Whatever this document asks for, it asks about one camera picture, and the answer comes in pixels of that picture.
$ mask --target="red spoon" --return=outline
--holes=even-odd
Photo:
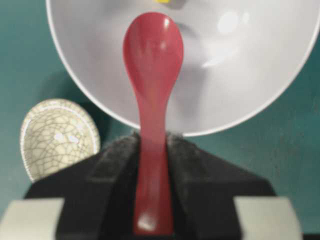
[[[141,126],[133,219],[137,235],[173,233],[165,117],[183,56],[179,28],[164,14],[149,12],[138,16],[125,34],[123,58]]]

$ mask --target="spoon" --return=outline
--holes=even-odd
[[[164,14],[138,16],[125,34],[123,59],[138,103],[141,136],[133,217],[136,235],[173,233],[165,119],[183,55],[179,28]]]

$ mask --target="spoon handle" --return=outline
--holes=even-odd
[[[168,174],[165,111],[141,111],[140,125],[140,159],[133,231],[137,235],[171,235],[173,215]]]

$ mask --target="bowl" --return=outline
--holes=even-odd
[[[46,0],[54,44],[78,87],[107,114],[139,128],[122,58],[138,15],[179,26],[184,61],[166,128],[184,136],[235,126],[271,104],[306,62],[319,32],[319,0]]]
[[[32,182],[97,154],[100,136],[91,116],[66,99],[48,99],[25,116],[20,151]]]

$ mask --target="bowl rim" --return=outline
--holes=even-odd
[[[105,113],[109,114],[111,117],[115,118],[116,120],[122,122],[125,125],[128,125],[132,128],[135,129],[140,129],[140,126],[120,115],[118,115],[117,113],[115,113],[114,111],[110,110],[108,107],[104,106],[95,96],[93,96],[85,87],[84,85],[80,82],[79,78],[77,77],[77,75],[75,74],[75,72],[72,70],[72,68],[70,67],[70,64],[68,63],[61,45],[59,43],[58,40],[58,36],[57,33],[55,31],[55,27],[54,27],[54,21],[53,21],[53,14],[52,14],[52,0],[46,0],[45,1],[45,5],[46,5],[46,13],[47,13],[47,20],[48,20],[48,25],[49,25],[49,29],[50,29],[50,33],[53,39],[53,43],[55,45],[55,48],[58,52],[58,55],[64,65],[64,67],[66,68],[67,72],[70,74],[71,78],[73,79],[73,81],[75,82],[75,84],[80,88],[80,90],[96,105],[98,106],[101,110],[103,110]],[[217,132],[221,132],[223,130],[235,127],[243,122],[245,122],[246,120],[254,117],[255,115],[259,114],[260,112],[262,112],[264,109],[266,109],[269,105],[271,105],[290,85],[291,83],[296,79],[297,75],[300,73],[300,71],[302,70],[303,66],[305,65],[305,63],[307,62],[314,46],[316,43],[316,40],[318,38],[319,35],[319,31],[320,31],[320,7],[318,8],[318,13],[317,13],[317,19],[316,19],[316,24],[315,27],[313,29],[313,34],[310,38],[310,41],[308,43],[308,46],[304,52],[304,56],[301,58],[299,64],[297,65],[297,67],[295,68],[295,70],[292,72],[291,77],[289,77],[286,80],[286,84],[283,85],[282,88],[280,88],[277,92],[275,92],[265,103],[263,103],[260,107],[257,107],[256,109],[252,110],[251,112],[249,112],[248,114],[233,120],[229,123],[226,123],[224,125],[221,125],[219,127],[213,127],[207,130],[202,130],[202,131],[192,131],[192,132],[182,132],[182,135],[184,137],[196,137],[196,136],[203,136],[203,135],[208,135],[208,134],[213,134],[213,133],[217,133]]]

